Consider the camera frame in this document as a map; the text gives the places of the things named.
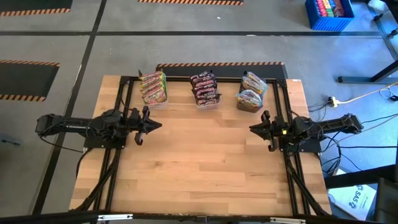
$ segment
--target concrete floor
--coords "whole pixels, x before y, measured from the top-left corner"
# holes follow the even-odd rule
[[[69,14],[2,17],[4,30],[90,31],[100,0],[74,0]],[[108,1],[99,30],[106,31],[307,31],[304,0],[245,0],[244,6],[201,6]],[[353,4],[356,19],[345,31],[377,31],[364,4]],[[3,59],[60,62],[44,103],[0,101],[0,132],[21,140],[22,147],[0,144],[0,217],[27,215],[43,178],[51,146],[34,133],[35,120],[46,113],[63,114],[78,73],[88,37],[2,37]],[[371,76],[393,62],[381,37],[238,37],[238,36],[107,36],[97,37],[88,61],[73,116],[91,117],[103,75],[153,72],[158,63],[283,61],[289,78],[303,81],[308,105],[328,96],[344,101],[381,85],[339,84],[340,75]],[[375,93],[335,109],[325,119],[357,115],[361,121],[394,114],[397,103]],[[312,113],[317,120],[321,114]],[[398,119],[383,127],[349,138],[344,146],[397,144]],[[83,138],[67,134],[64,146],[81,149]],[[343,153],[362,169],[393,164],[393,149],[345,149]],[[322,160],[335,157],[331,148]],[[75,184],[80,155],[62,151],[44,212],[65,212]],[[355,171],[346,159],[341,167]]]

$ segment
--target yellow and black hazard tape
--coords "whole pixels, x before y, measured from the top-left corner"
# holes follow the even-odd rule
[[[53,65],[59,67],[58,62],[33,62],[33,61],[22,61],[22,60],[0,60],[0,63],[17,63],[23,65]]]
[[[162,67],[198,67],[198,66],[249,66],[249,65],[284,65],[283,62],[213,62],[213,63],[162,63]]]
[[[0,13],[2,16],[31,16],[40,14],[58,14],[70,12],[70,9],[38,9],[38,10],[20,10],[20,11],[3,11]]]
[[[44,96],[25,96],[25,95],[3,95],[0,94],[0,100],[19,100],[19,101],[36,101],[43,102]]]
[[[211,4],[226,6],[242,6],[243,0],[138,0],[138,2],[171,3],[171,4]]]

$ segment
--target butcher block tabletop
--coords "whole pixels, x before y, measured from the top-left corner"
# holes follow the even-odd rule
[[[114,107],[120,76],[103,78],[93,117]],[[144,106],[134,82],[130,107]],[[239,83],[219,83],[222,94],[217,110],[198,110],[189,82],[167,82],[169,105],[151,110],[150,118],[163,126],[137,146],[134,134],[122,150],[112,212],[186,213],[206,215],[291,216],[289,188],[283,154],[269,152],[269,141],[249,131],[269,110],[276,116],[274,90],[264,95],[257,113],[236,109]],[[287,80],[291,108],[308,116],[302,82]],[[285,120],[287,115],[282,103]],[[82,160],[70,208],[76,208],[98,182],[104,149],[93,149]],[[320,162],[312,153],[301,153],[305,183],[324,210],[330,205]],[[303,213],[299,188],[295,188]],[[104,208],[107,186],[100,208]]]

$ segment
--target blue plastic bin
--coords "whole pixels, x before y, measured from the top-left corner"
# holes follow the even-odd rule
[[[344,17],[322,17],[317,10],[316,0],[306,0],[308,20],[311,29],[324,31],[343,31],[344,28],[354,19],[353,8],[349,0],[340,0],[344,9]]]

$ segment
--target box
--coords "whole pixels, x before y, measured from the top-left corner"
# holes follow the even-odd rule
[[[308,20],[313,30],[341,32],[354,19],[354,12],[349,0],[340,0],[343,6],[344,17],[322,17],[318,13],[317,0],[306,0]]]

